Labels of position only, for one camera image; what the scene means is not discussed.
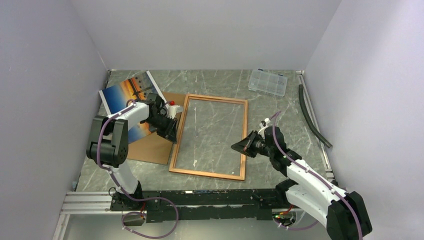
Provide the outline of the brown backing board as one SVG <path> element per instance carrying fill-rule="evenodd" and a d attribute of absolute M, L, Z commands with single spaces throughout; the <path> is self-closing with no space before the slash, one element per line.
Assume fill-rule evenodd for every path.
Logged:
<path fill-rule="evenodd" d="M 152 133 L 128 146 L 129 160 L 167 165 L 172 153 L 173 143 Z"/>

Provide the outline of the sunset landscape photo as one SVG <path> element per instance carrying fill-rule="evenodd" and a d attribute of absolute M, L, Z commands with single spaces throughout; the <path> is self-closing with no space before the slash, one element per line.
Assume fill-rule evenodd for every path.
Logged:
<path fill-rule="evenodd" d="M 156 128 L 147 123 L 148 94 L 158 94 L 167 108 L 167 100 L 149 71 L 100 90 L 107 115 L 93 122 L 92 126 L 97 128 L 97 139 L 112 134 L 114 127 L 118 128 L 120 139 L 129 144 L 156 133 Z"/>

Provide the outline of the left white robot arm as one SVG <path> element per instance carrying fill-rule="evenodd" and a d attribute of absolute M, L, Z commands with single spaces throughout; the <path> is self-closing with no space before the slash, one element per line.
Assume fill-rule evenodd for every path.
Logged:
<path fill-rule="evenodd" d="M 139 209 L 144 201 L 141 183 L 126 159 L 129 152 L 129 130 L 147 123 L 159 137 L 176 144 L 176 115 L 183 108 L 160 95 L 149 93 L 145 100 L 130 99 L 126 107 L 108 116 L 97 115 L 91 124 L 86 156 L 105 170 L 115 184 L 116 194 L 130 210 Z"/>

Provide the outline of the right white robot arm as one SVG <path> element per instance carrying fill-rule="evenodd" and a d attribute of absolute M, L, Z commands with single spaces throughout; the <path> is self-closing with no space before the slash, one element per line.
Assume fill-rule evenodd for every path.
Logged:
<path fill-rule="evenodd" d="M 268 157 L 273 168 L 287 179 L 275 189 L 275 202 L 301 208 L 326 228 L 332 240 L 361 240 L 373 230 L 364 199 L 356 191 L 347 192 L 313 170 L 295 151 L 287 147 L 279 127 L 252 131 L 231 145 L 244 156 Z"/>

